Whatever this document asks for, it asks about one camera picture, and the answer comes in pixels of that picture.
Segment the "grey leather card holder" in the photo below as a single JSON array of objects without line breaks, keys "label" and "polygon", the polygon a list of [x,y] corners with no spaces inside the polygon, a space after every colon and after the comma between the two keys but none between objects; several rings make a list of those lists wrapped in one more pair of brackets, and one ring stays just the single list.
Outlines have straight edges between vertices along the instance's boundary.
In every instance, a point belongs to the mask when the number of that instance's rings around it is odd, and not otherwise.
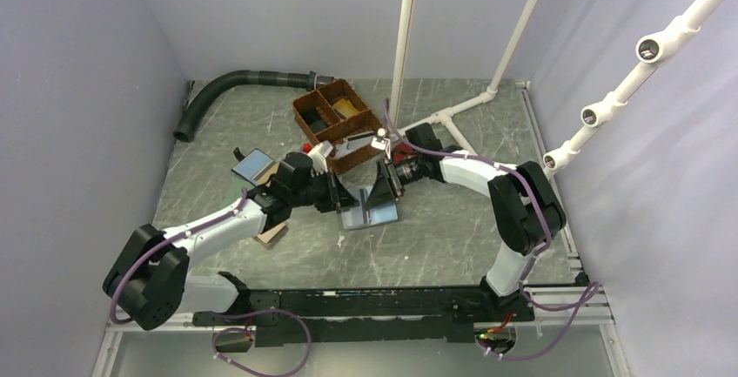
[{"label": "grey leather card holder", "polygon": [[371,185],[348,189],[349,193],[358,200],[359,204],[351,208],[339,210],[339,225],[343,230],[358,230],[399,221],[398,208],[393,201],[374,208],[367,207],[366,201],[371,190]]}]

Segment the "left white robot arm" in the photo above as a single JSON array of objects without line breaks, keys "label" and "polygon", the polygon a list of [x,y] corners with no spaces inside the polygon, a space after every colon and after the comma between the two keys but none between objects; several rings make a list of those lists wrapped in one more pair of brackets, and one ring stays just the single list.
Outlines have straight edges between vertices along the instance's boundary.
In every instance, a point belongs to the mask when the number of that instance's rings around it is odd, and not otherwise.
[{"label": "left white robot arm", "polygon": [[265,183],[243,190],[224,208],[164,230],[151,224],[137,228],[102,284],[111,299],[109,320],[152,330],[178,312],[215,311],[237,325],[251,309],[244,284],[224,273],[194,277],[191,270],[228,246],[285,223],[297,207],[326,213],[358,203],[317,151],[289,152]]}]

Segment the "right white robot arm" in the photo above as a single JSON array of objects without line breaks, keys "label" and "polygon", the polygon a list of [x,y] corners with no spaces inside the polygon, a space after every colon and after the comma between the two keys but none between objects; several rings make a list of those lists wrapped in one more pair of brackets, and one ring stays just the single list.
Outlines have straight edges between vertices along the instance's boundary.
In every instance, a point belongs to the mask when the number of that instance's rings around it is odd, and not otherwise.
[{"label": "right white robot arm", "polygon": [[512,294],[530,272],[536,250],[567,222],[545,173],[535,161],[506,165],[484,160],[457,145],[443,146],[429,124],[413,127],[405,140],[411,152],[395,160],[386,129],[379,129],[372,138],[371,146],[386,157],[377,164],[366,207],[398,199],[406,185],[423,178],[460,185],[488,197],[503,244],[484,278],[490,290],[480,295],[480,311],[490,320],[503,319],[513,309]]}]

